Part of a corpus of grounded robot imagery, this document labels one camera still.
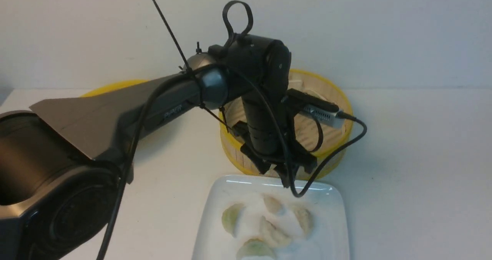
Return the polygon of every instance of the white tabletop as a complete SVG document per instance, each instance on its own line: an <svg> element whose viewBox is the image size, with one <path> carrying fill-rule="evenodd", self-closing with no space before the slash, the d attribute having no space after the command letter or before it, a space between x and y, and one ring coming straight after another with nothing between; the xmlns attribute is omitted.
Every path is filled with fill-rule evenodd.
<svg viewBox="0 0 492 260"><path fill-rule="evenodd" d="M85 90L14 90L0 113ZM354 260L492 255L492 90L347 90L369 132L322 181L346 204ZM108 260L190 259L212 183L238 173L195 109L142 141ZM64 260L95 259L102 232Z"/></svg>

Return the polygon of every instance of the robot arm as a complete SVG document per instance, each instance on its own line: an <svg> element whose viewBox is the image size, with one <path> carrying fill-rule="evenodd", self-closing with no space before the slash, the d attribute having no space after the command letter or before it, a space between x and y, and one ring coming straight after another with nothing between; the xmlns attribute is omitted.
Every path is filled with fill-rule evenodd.
<svg viewBox="0 0 492 260"><path fill-rule="evenodd" d="M241 34L227 20L236 3L248 13ZM58 260L108 223L98 256L103 259L125 183L133 178L138 140L196 106L217 109L241 98L246 122L232 125L244 141L241 151L261 173L274 166L298 197L329 158L365 134L364 125L358 139L313 172L317 160L296 141L294 116L317 113L327 125L338 116L360 121L333 104L288 90L290 51L279 40L248 34L253 15L247 4L231 1L223 17L225 45L205 53L197 48L177 74L95 97L47 99L33 104L32 112L0 115L1 259ZM301 193L293 186L299 167L313 172Z"/></svg>

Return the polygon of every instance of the square white plate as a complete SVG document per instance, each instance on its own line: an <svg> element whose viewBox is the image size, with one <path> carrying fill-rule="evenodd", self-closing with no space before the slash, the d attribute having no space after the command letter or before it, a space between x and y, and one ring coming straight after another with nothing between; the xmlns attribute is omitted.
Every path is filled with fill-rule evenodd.
<svg viewBox="0 0 492 260"><path fill-rule="evenodd" d="M299 192L305 184L296 181ZM283 203L287 209L283 215L276 216L266 210L263 194ZM246 207L239 216L236 237L232 237L224 230L221 218L223 211L235 203ZM314 230L307 240L302 238L297 219L289 210L292 205L302 205L314 216ZM304 197L295 198L278 178L229 175L217 179L210 190L192 260L235 260L244 242L259 237L261 216L294 238L287 248L275 250L278 260L350 259L345 208L333 186L315 182Z"/></svg>

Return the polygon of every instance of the wooden steamer basket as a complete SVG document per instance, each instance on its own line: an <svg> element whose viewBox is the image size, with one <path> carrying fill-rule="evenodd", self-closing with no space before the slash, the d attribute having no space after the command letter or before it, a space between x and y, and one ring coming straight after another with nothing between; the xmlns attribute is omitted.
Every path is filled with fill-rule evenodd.
<svg viewBox="0 0 492 260"><path fill-rule="evenodd" d="M342 111L352 114L352 108L345 94L328 79L313 74L310 72L291 69L289 73L289 88L294 88L302 92L308 93L315 97L333 102L337 104ZM228 125L235 125L239 120L246 121L244 108L241 99L236 99L224 106L224 114ZM318 142L318 129L314 120L297 115L294 118L296 138L308 151L312 150ZM318 164L327 157L336 148L346 143L349 139L352 130L352 122L345 120L340 129L334 129L327 125L321 124L323 129L323 144L321 148L314 152L313 155L318 158ZM239 137L234 137L227 132L225 125L220 125L220 140L224 148L224 152L232 162L244 174L262 175L258 172L256 166L246 157L240 148L243 145ZM340 163L345 150L335 155L320 172L317 178L321 178L331 172ZM269 170L264 176L278 177L278 174L273 170ZM304 172L304 169L299 169L296 179L307 180L310 175Z"/></svg>

